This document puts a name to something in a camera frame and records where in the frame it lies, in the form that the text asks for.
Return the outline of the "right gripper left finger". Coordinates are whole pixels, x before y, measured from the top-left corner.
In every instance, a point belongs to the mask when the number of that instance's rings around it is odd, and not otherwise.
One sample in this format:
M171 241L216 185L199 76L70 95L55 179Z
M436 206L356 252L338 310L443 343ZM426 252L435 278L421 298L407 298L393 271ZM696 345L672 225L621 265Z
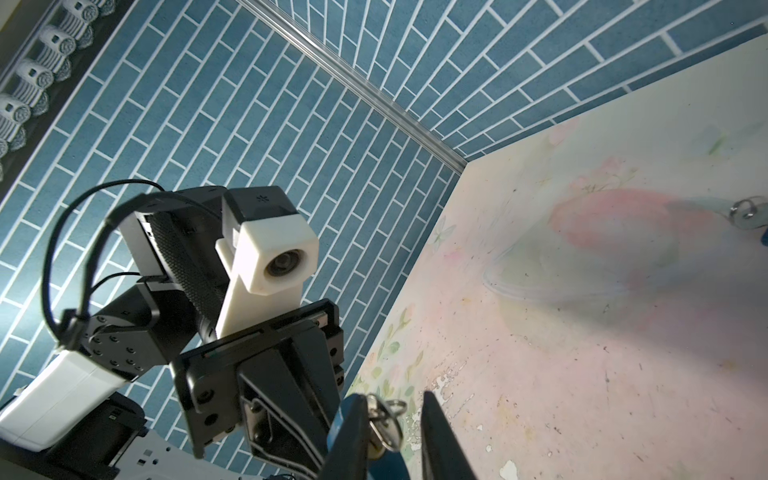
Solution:
M329 452L318 479L364 480L368 477L369 415L365 395L346 397L327 437Z

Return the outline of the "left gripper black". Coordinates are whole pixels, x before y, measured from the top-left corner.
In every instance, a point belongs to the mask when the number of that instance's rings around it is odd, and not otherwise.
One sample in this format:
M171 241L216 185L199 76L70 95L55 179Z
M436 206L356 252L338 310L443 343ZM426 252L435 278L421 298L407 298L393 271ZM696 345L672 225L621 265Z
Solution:
M339 308L328 299L181 354L171 371L194 457L242 429L256 458L317 478L343 361Z

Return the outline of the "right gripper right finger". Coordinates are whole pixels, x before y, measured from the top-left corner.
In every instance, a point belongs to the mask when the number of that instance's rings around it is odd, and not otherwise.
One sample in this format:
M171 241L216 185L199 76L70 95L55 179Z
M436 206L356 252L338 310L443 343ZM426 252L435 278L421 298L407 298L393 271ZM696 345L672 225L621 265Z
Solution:
M421 411L421 465L426 480L475 480L459 442L431 391L423 395Z

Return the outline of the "blue padlock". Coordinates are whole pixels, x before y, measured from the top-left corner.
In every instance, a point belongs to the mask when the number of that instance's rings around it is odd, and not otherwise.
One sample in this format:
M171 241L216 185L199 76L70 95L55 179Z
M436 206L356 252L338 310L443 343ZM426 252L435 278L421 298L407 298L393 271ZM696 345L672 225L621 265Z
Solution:
M750 197L736 201L728 211L729 222L741 230L760 230L760 243L767 246L767 199Z
M404 434L400 417L407 405L402 400L384 400L365 395L369 415L368 477L366 479L408 479L410 477L401 449Z

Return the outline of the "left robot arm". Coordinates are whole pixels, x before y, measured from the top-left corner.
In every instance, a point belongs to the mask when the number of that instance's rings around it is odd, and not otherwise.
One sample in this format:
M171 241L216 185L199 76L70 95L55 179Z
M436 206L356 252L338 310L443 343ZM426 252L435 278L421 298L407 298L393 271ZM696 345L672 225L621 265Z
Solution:
M215 478L206 449L316 478L344 384L319 240L277 186L138 195L106 217L59 353L1 411L1 450L52 479Z

